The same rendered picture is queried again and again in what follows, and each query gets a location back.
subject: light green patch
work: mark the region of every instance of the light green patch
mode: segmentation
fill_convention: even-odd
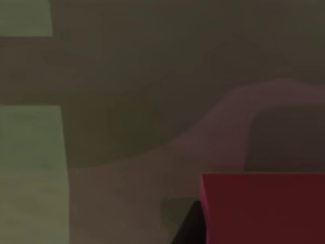
[[[51,8],[48,0],[1,0],[0,36],[52,36]]]
[[[0,243],[69,243],[59,107],[0,107],[0,192]]]
[[[189,209],[197,198],[174,198],[161,202],[161,221],[170,237],[174,238]]]

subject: green rectangle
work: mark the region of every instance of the green rectangle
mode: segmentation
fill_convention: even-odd
[[[59,107],[0,106],[0,193],[0,243],[69,243]]]
[[[52,36],[51,8],[48,0],[1,0],[0,36]]]

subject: red block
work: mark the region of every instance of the red block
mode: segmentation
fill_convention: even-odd
[[[204,174],[207,244],[324,244],[325,174]]]

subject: red object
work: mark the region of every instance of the red object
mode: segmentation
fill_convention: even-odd
[[[204,174],[207,244],[324,244],[324,174]]]

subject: green tile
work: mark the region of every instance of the green tile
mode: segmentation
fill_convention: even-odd
[[[0,107],[0,192],[0,243],[69,243],[59,107]]]
[[[161,202],[161,221],[173,238],[197,198],[173,198]]]
[[[48,0],[1,0],[0,36],[52,36],[50,9]]]

